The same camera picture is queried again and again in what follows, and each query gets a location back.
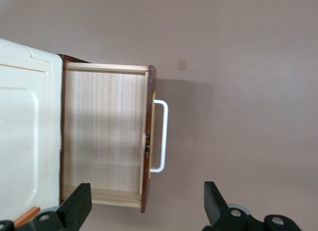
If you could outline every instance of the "brown wood edge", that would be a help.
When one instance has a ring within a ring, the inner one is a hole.
[[[40,210],[41,209],[39,207],[32,207],[13,222],[14,227],[17,228],[26,224],[31,219],[33,219],[40,212]]]
[[[64,123],[65,123],[65,83],[66,63],[89,63],[68,55],[59,55],[62,58],[62,93],[61,93],[61,149],[60,149],[60,204],[63,202],[63,177],[64,177]]]
[[[151,104],[151,127],[150,127],[150,147],[149,147],[149,170],[148,170],[148,179],[151,180],[151,172],[150,169],[153,165],[153,145],[154,145],[154,127],[155,127],[155,103],[156,99],[156,91],[153,91],[153,100]]]
[[[146,202],[148,198],[148,190],[150,185],[150,180],[148,177],[149,173],[149,151],[150,151],[150,132],[151,132],[151,119],[152,119],[152,104],[153,104],[153,91],[155,89],[155,76],[156,69],[154,66],[149,66],[148,74],[148,84],[147,84],[147,105],[146,105],[146,126],[145,133],[146,137],[146,147],[144,153],[144,167],[143,167],[143,187],[141,195],[141,213],[146,210]]]

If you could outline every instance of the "black clamp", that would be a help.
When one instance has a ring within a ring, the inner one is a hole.
[[[204,208],[211,226],[203,231],[301,231],[282,215],[268,215],[261,222],[241,209],[229,208],[214,182],[204,183]]]

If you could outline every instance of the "black plastic part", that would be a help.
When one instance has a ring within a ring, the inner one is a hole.
[[[284,224],[278,225],[273,222],[273,218],[280,218]],[[264,219],[266,231],[301,231],[301,229],[290,218],[282,215],[268,215]]]
[[[229,209],[213,181],[204,182],[204,209],[211,226]]]
[[[211,226],[203,231],[301,231],[282,215],[269,215],[261,222],[240,209],[228,208],[214,182],[204,183],[204,208]]]
[[[57,209],[64,227],[78,231],[91,211],[90,184],[80,184],[78,188]]]
[[[37,215],[27,224],[18,227],[16,231],[67,231],[54,211],[48,211]]]
[[[237,211],[240,213],[239,217],[231,214],[231,211]],[[244,231],[247,229],[248,217],[247,214],[240,209],[228,209],[226,210],[220,219],[212,227],[213,231]]]
[[[14,224],[10,220],[0,221],[0,230],[1,231],[12,231],[14,230]]]

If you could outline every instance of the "metal screw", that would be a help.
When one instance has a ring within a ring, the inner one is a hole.
[[[277,225],[284,225],[284,221],[279,217],[273,217],[272,222]]]
[[[238,211],[238,210],[232,210],[232,211],[231,211],[231,215],[233,215],[234,217],[240,217],[240,216],[241,216],[241,213],[240,213],[240,211]]]

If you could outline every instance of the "white panel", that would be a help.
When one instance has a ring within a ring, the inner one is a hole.
[[[0,44],[0,217],[14,220],[33,206],[59,203],[62,61],[1,39]]]

